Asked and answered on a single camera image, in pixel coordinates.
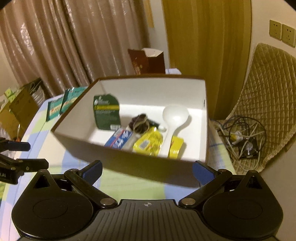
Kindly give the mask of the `blue tissue pack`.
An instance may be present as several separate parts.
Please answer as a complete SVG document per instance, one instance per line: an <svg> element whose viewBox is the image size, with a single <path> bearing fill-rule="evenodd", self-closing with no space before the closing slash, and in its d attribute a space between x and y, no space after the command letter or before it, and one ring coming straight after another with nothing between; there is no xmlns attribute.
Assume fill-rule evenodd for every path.
<svg viewBox="0 0 296 241"><path fill-rule="evenodd" d="M115 131L115 133L108 139L108 141L105 143L105 147L123 150L123 148L126 146L127 142L132 137L133 132L119 128Z"/></svg>

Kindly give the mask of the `yellow snack packet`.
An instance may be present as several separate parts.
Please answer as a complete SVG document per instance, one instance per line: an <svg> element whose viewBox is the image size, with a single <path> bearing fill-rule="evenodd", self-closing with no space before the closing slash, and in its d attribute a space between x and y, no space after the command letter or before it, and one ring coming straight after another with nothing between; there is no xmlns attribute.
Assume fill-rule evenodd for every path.
<svg viewBox="0 0 296 241"><path fill-rule="evenodd" d="M133 152L149 156L158 156L163 144L163 135L156 127L151 127L133 145ZM184 139L173 136L168 157L177 159L184 144Z"/></svg>

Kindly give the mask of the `white plastic spoon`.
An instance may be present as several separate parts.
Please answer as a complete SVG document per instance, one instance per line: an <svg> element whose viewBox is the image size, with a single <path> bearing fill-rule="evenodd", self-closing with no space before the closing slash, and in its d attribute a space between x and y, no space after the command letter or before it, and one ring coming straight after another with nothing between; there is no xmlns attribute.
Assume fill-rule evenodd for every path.
<svg viewBox="0 0 296 241"><path fill-rule="evenodd" d="M159 156L167 158L170 152L171 140L177 128L182 126L188 119L189 112L185 106L169 105L164 108L163 120L167 125L167 135L159 151Z"/></svg>

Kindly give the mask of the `dark green card package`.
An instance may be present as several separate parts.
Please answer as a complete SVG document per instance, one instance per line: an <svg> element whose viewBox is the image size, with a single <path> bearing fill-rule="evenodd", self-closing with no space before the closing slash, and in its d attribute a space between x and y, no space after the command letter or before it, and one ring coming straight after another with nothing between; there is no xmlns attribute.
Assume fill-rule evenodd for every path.
<svg viewBox="0 0 296 241"><path fill-rule="evenodd" d="M100 130L116 131L121 127L118 99L111 94L95 95L93 111L96 126Z"/></svg>

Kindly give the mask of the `dark green small tube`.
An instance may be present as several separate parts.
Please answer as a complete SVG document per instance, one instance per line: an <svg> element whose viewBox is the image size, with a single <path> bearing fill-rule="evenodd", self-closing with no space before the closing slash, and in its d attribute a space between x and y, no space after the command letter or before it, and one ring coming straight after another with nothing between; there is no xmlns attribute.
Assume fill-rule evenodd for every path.
<svg viewBox="0 0 296 241"><path fill-rule="evenodd" d="M155 122L153 120L150 120L150 119L148 119L147 121L149 122L149 125L150 126L155 126L156 128L158 128L159 125L160 125L159 123L157 123L157 122Z"/></svg>

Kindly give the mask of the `dark brown scrunchie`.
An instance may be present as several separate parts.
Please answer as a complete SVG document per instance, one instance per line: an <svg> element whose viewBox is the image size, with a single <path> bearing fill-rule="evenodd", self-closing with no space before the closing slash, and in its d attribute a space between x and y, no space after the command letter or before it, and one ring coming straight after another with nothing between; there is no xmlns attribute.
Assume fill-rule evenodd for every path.
<svg viewBox="0 0 296 241"><path fill-rule="evenodd" d="M149 121L145 113L139 114L132 118L128 127L138 134L144 134L149 130Z"/></svg>

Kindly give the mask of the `checkered tablecloth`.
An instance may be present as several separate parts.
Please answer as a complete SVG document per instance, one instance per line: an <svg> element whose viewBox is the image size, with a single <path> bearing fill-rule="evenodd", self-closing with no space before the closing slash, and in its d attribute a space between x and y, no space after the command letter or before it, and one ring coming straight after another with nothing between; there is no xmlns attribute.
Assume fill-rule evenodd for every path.
<svg viewBox="0 0 296 241"><path fill-rule="evenodd" d="M61 174L71 168L83 168L85 161L74 158L51 134L50 130L58 120L46 121L48 101L46 100L26 130L22 141L29 142L31 149L28 152L16 152L15 158L44 158L49 162L49 172ZM228 151L213 126L209 129L209 149L207 164L214 168L225 168L235 172ZM17 185L1 183L1 240L18 240L19 235L11 221L11 210L33 178L34 173L25 173L19 178ZM112 196L116 200L121 199L175 199L179 201L199 187L165 184L150 181L126 174L105 170L95 187Z"/></svg>

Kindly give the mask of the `cardboard boxes on floor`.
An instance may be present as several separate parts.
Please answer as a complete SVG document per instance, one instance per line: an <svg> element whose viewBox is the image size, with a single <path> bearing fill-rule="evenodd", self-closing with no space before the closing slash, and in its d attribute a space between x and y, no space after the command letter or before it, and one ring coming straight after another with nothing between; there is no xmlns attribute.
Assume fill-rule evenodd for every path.
<svg viewBox="0 0 296 241"><path fill-rule="evenodd" d="M20 140L46 97L41 78L19 89L8 88L1 96L1 136Z"/></svg>

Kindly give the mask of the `green snack bag rear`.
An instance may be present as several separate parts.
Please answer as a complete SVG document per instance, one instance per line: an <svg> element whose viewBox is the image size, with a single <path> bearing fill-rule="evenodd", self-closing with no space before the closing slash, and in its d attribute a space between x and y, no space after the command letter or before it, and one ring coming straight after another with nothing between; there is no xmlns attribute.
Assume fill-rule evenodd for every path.
<svg viewBox="0 0 296 241"><path fill-rule="evenodd" d="M59 99L48 102L46 121L50 121L59 116L62 101L63 97L60 97Z"/></svg>

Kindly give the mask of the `brown cardboard box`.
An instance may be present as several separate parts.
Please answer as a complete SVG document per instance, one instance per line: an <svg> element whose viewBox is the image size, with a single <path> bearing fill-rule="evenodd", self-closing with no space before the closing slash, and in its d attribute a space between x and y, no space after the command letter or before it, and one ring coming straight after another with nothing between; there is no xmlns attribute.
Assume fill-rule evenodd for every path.
<svg viewBox="0 0 296 241"><path fill-rule="evenodd" d="M148 141L133 133L121 149L106 143L113 131L101 130L94 117L94 97L110 94L119 102L121 127L128 131L132 118L145 114L167 128L163 111L181 105L189 116L174 135L183 140L176 158L160 151L156 156L144 151ZM72 156L118 173L184 187L194 187L195 161L205 162L208 149L208 111L205 81L186 75L138 75L100 78L93 82L65 111L52 128L53 135Z"/></svg>

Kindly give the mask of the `quilted chair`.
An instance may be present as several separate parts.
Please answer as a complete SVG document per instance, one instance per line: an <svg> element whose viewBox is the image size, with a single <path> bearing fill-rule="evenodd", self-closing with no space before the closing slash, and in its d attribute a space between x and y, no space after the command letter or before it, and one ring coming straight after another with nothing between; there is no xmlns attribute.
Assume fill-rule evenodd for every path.
<svg viewBox="0 0 296 241"><path fill-rule="evenodd" d="M248 78L227 118L236 115L259 121L266 137L258 141L259 159L234 159L234 169L237 174L260 172L295 135L295 57L280 48L257 44Z"/></svg>

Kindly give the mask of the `beige curtain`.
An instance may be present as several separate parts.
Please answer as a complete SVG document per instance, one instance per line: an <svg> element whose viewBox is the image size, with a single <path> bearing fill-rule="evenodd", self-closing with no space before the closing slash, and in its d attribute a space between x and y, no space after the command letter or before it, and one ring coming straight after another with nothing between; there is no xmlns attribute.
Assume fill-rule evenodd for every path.
<svg viewBox="0 0 296 241"><path fill-rule="evenodd" d="M142 1L10 1L1 43L20 85L50 96L100 77L133 75L128 51L148 45Z"/></svg>

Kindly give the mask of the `red gift box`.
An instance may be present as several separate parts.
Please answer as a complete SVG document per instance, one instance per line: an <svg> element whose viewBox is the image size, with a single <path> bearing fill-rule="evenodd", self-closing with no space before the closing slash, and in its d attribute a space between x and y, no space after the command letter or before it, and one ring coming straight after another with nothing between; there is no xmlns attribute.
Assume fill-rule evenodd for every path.
<svg viewBox="0 0 296 241"><path fill-rule="evenodd" d="M166 73L163 51L152 48L128 49L128 54L136 75Z"/></svg>

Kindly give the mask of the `wooden door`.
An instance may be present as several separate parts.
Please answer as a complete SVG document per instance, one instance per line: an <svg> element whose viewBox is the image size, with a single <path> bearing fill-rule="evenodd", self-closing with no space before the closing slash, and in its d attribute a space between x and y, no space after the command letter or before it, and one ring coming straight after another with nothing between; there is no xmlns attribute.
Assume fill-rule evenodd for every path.
<svg viewBox="0 0 296 241"><path fill-rule="evenodd" d="M208 115L223 120L240 95L251 42L251 1L163 1L170 65L206 82Z"/></svg>

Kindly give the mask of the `wall socket pair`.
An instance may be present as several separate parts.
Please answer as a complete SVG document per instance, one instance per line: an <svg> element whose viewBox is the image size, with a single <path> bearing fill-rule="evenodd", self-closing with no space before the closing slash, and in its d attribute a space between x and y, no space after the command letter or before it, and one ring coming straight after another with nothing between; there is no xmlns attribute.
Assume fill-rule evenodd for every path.
<svg viewBox="0 0 296 241"><path fill-rule="evenodd" d="M295 28L269 20L269 35L295 48Z"/></svg>

